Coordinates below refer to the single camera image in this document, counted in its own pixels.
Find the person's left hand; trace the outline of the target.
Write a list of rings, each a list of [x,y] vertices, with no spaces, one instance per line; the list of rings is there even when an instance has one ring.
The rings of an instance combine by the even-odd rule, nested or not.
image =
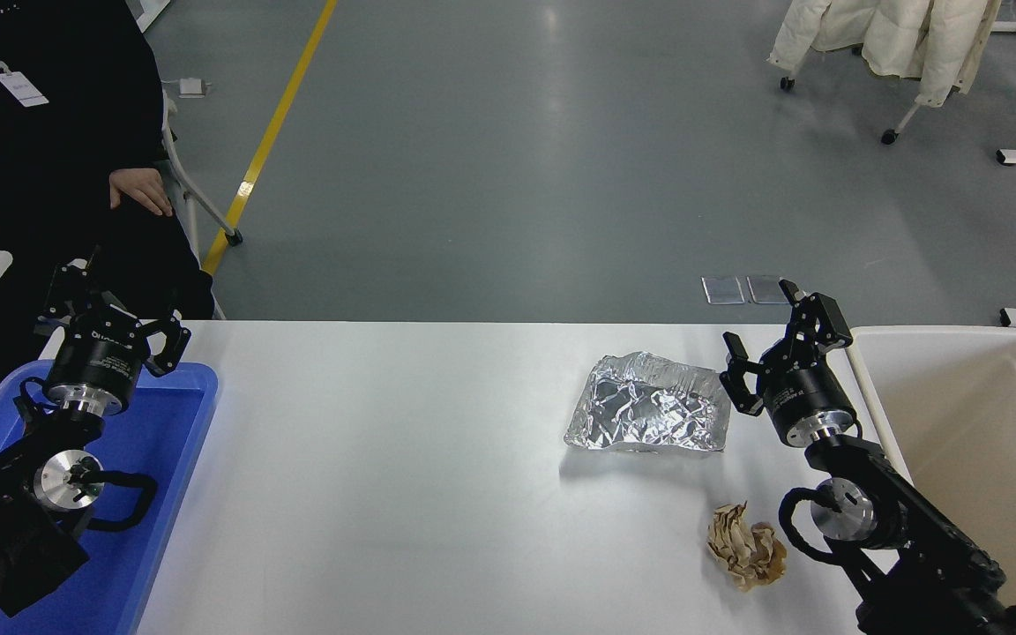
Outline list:
[[[156,168],[121,168],[108,176],[109,208],[114,210],[125,198],[136,201],[154,216],[172,217],[174,209]]]

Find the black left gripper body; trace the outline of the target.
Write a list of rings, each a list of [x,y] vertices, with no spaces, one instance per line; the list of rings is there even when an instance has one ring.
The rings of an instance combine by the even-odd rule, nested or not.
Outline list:
[[[134,332],[120,339],[96,329],[69,332],[46,377],[46,398],[62,407],[129,407],[148,356],[146,338]]]

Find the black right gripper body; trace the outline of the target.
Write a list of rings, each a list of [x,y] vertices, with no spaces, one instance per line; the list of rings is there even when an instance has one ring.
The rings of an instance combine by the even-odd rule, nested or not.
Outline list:
[[[759,400],[779,439],[830,437],[855,426],[855,408],[826,362],[802,366],[779,356],[759,361]]]

